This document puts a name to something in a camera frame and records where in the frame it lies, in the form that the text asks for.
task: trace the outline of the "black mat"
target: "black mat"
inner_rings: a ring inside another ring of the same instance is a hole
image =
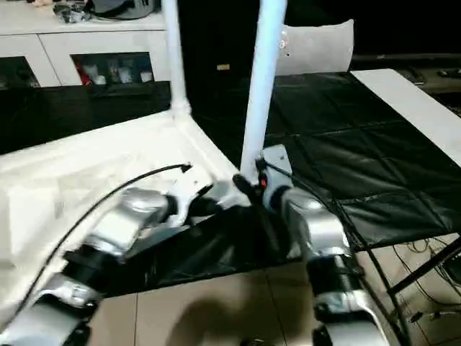
[[[248,90],[242,81],[190,95],[195,120],[236,165]],[[165,110],[168,100],[165,83],[0,92],[0,152]],[[348,74],[278,78],[266,145],[276,143],[372,247],[461,229],[461,169]],[[275,251],[251,209],[223,212],[131,259],[112,295],[284,263],[291,244],[274,222]]]

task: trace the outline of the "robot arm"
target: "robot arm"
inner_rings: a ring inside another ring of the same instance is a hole
[[[267,186],[264,207],[282,216],[305,259],[315,297],[315,316],[322,323],[313,333],[314,345],[388,346],[362,289],[339,218],[318,198],[293,187],[291,179],[282,173],[291,174],[284,146],[264,149],[262,159],[261,179]]]
[[[0,345],[86,345],[88,322],[127,257],[182,230],[190,203],[210,187],[205,170],[192,167],[167,194],[137,187],[122,192],[83,240],[66,252],[66,266],[34,295],[0,334]],[[147,229],[148,235],[141,238]]]

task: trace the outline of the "black cable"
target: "black cable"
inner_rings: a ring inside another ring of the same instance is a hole
[[[433,256],[435,256],[436,252],[434,251],[434,249],[432,249],[431,247],[429,247],[429,251],[431,253],[431,258]],[[461,288],[461,285],[459,283],[457,283],[456,281],[454,281],[451,276],[449,275],[449,273],[445,270],[445,267],[443,264],[440,264],[440,265],[437,265],[435,267],[435,271],[437,274],[439,274],[439,276],[446,282],[448,283],[448,285],[450,285],[453,290],[455,291],[455,293],[461,298],[461,292],[460,292],[460,289]]]
[[[173,164],[171,166],[166,166],[158,169],[154,169],[152,171],[146,172],[144,174],[138,175],[137,177],[134,177],[127,182],[124,182],[123,184],[119,185],[109,193],[107,193],[105,196],[100,198],[98,201],[93,204],[90,209],[88,209],[78,220],[75,222],[75,224],[64,234],[64,236],[61,238],[61,240],[58,242],[58,244],[55,246],[54,250],[48,255],[47,259],[43,263],[42,267],[40,268],[39,273],[37,274],[36,278],[34,279],[34,282],[32,285],[29,287],[29,290],[27,290],[27,293],[25,297],[22,299],[21,303],[19,304],[18,309],[16,310],[16,313],[14,314],[14,317],[17,316],[17,314],[24,308],[26,302],[29,300],[30,296],[32,295],[32,292],[34,291],[35,287],[37,286],[38,280],[42,276],[43,272],[45,271],[46,267],[50,264],[51,260],[53,257],[56,255],[56,252],[60,249],[60,247],[63,245],[63,243],[66,241],[66,239],[72,234],[72,232],[91,214],[93,211],[98,208],[103,202],[105,202],[108,198],[112,197],[115,193],[119,192],[121,189],[127,187],[128,185],[131,185],[134,182],[137,182],[141,179],[144,179],[146,177],[169,171],[171,169],[183,169],[184,171],[189,169],[191,166],[188,164]]]
[[[411,274],[413,271],[411,270],[411,268],[406,264],[406,262],[403,260],[403,258],[400,256],[400,254],[398,253],[397,249],[395,248],[395,246],[393,245],[392,246],[394,252],[395,252],[395,255],[397,256],[397,258],[400,260],[400,263],[402,263],[402,265],[405,267],[405,269],[408,271],[408,274]],[[445,303],[445,302],[442,302],[442,301],[438,301],[437,299],[435,299],[434,297],[432,297],[430,294],[427,293],[427,291],[423,288],[423,286],[419,283],[418,280],[415,281],[415,284],[417,284],[419,290],[423,293],[423,295],[429,299],[430,301],[434,302],[435,304],[438,304],[440,306],[461,306],[461,303]]]
[[[432,239],[435,240],[435,241],[438,241],[439,243],[442,243],[444,246],[448,245],[446,242],[444,242],[443,240],[440,240],[438,238],[432,238]]]
[[[277,232],[274,230],[272,223],[267,215],[266,208],[262,205],[261,197],[257,195],[251,183],[241,174],[236,174],[232,177],[234,185],[248,197],[251,206],[256,212],[261,221],[262,228],[266,232],[267,240],[271,248],[272,254],[278,256],[280,253],[279,242],[277,240]]]
[[[260,161],[262,164],[264,164],[265,166],[267,167],[270,167],[272,169],[274,169],[275,171],[279,172],[280,174],[283,174],[284,176],[286,177],[289,177],[291,179],[293,179],[295,182],[297,182],[298,184],[302,185],[303,187],[306,188],[306,190],[308,190],[310,193],[312,193],[312,195],[316,198],[318,198],[318,200],[320,202],[322,202],[325,207],[328,209],[328,211],[330,211],[331,213],[332,212],[332,207],[328,206],[330,204],[330,202],[326,202],[325,198],[323,198],[322,196],[320,196],[304,179],[301,179],[299,177],[296,177],[294,174],[291,174],[289,172],[286,172],[285,170],[283,169],[280,169],[279,167],[265,161],[265,160],[261,160]],[[336,207],[334,208],[335,210],[337,210],[339,213],[342,212],[342,209],[339,208],[339,207]],[[360,241],[360,243],[362,243],[362,248],[364,249],[364,251],[366,251],[366,253],[368,254],[368,256],[370,257],[373,265],[375,266],[375,269],[378,273],[378,275],[380,276],[380,279],[382,281],[382,283],[384,284],[385,288],[386,288],[386,291],[387,292],[390,292],[390,284],[389,284],[389,280],[388,278],[386,277],[385,273],[384,273],[384,270],[382,270],[382,267],[380,265],[380,263],[378,262],[375,254],[373,254],[373,251],[370,249],[370,247],[368,246],[368,243],[367,241],[364,239],[364,237],[358,232],[358,230],[355,229],[355,226],[354,224],[346,217],[346,215],[343,214],[343,220],[348,224],[348,229],[350,232],[352,232],[354,234],[354,236]],[[377,295],[376,293],[373,291],[373,294],[371,295],[372,298],[374,299],[374,297],[377,299]],[[394,309],[395,309],[395,312],[397,314],[397,317],[398,317],[398,320],[400,321],[400,325],[401,325],[401,329],[398,327],[398,325],[389,317],[389,314],[383,314],[384,317],[386,318],[386,320],[388,321],[388,324],[390,325],[390,327],[392,328],[394,334],[396,335],[399,343],[401,345],[411,345],[411,341],[410,341],[410,332],[408,330],[408,325],[406,323],[406,319],[405,317],[403,316],[403,312],[402,312],[402,309],[400,308],[400,306],[398,305],[398,302],[397,302],[397,299],[395,298],[395,295],[393,295],[392,293],[389,293],[389,297],[390,297],[390,300],[392,301],[392,304],[394,305]],[[379,301],[379,299],[377,301],[375,301],[376,305],[378,306],[379,309],[380,306],[382,305],[381,302]]]
[[[416,254],[422,254],[422,253],[426,252],[427,249],[429,248],[429,239],[424,239],[424,248],[423,249],[418,249],[416,247],[416,242],[415,241],[412,241],[411,243],[406,243],[406,247],[408,247],[408,249],[411,252],[414,252]]]

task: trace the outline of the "white paper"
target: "white paper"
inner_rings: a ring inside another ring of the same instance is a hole
[[[277,75],[347,71],[354,49],[354,20],[322,27],[284,25]]]

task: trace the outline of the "beige floor tile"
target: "beige floor tile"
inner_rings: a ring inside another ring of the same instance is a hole
[[[104,300],[91,321],[90,346],[133,346],[135,317],[135,294]]]
[[[318,326],[313,314],[313,295],[303,263],[266,270],[287,346],[311,346]]]
[[[238,346],[245,338],[285,344],[262,271],[139,294],[137,346]]]
[[[444,236],[442,239],[446,242],[453,241],[457,235]],[[442,245],[434,240],[430,241],[430,245],[433,249],[440,248]],[[424,249],[424,242],[418,241],[416,243],[418,249]],[[405,261],[405,263],[412,269],[415,270],[418,266],[422,265],[425,261],[430,258],[430,252],[426,251],[424,253],[414,253],[408,249],[406,245],[398,245],[395,247]],[[391,283],[396,284],[399,280],[407,276],[407,269],[400,263],[398,258],[395,255],[392,247],[386,247],[383,249],[374,250],[378,260],[382,264],[384,271],[388,275]],[[369,273],[369,280],[372,282],[379,281],[379,278],[375,274],[374,270],[369,268],[372,267],[371,262],[364,260],[367,257],[366,254],[360,254],[360,262],[366,268],[366,272]],[[419,280],[422,287],[427,291],[427,293],[434,297],[435,299],[447,302],[447,303],[460,303],[461,299],[456,293],[437,275],[433,270]],[[382,284],[378,284],[378,291],[382,293],[382,299],[385,302],[387,307],[391,307],[390,299],[385,297],[384,287]],[[434,312],[440,309],[444,309],[441,306],[431,302],[427,299],[423,293],[419,290],[416,284],[413,284],[407,287],[401,292],[401,296],[405,301],[408,309],[406,310],[406,315],[408,317],[412,316],[418,311],[421,312]],[[456,337],[461,337],[461,315],[450,315],[443,316],[441,319],[432,321],[430,316],[425,316],[418,321],[418,324],[411,324],[411,334],[416,335],[418,340],[421,340],[418,336],[417,330],[414,331],[415,327],[419,326],[424,335],[427,337],[427,340],[431,344],[436,344],[443,342],[445,340],[451,340]]]
[[[382,265],[388,279],[389,274],[392,272],[398,271],[398,266],[400,263],[398,259],[395,257],[393,250],[390,248],[383,248],[383,249],[376,249],[373,250],[375,253],[378,261]],[[366,277],[370,285],[373,287],[374,291],[377,293],[378,297],[380,298],[381,302],[384,303],[386,309],[389,313],[394,312],[394,305],[389,298],[389,295],[386,292],[385,286],[382,283],[380,276],[377,274],[375,270],[375,266],[373,265],[372,261],[370,260],[368,254],[366,252],[361,252],[358,254],[359,262],[365,269]],[[410,319],[414,313],[411,311],[408,304],[404,301],[402,295],[397,296],[399,306],[403,309],[403,315],[405,318]],[[374,311],[377,314],[379,320],[381,321],[382,327],[385,330],[385,333],[389,339],[389,342],[392,346],[397,346],[398,341],[390,328],[389,324],[386,322],[384,316],[379,312],[378,308],[375,306]],[[422,332],[420,326],[418,324],[410,324],[408,323],[408,331],[410,332],[410,338],[412,341],[413,346],[429,346],[424,333]]]

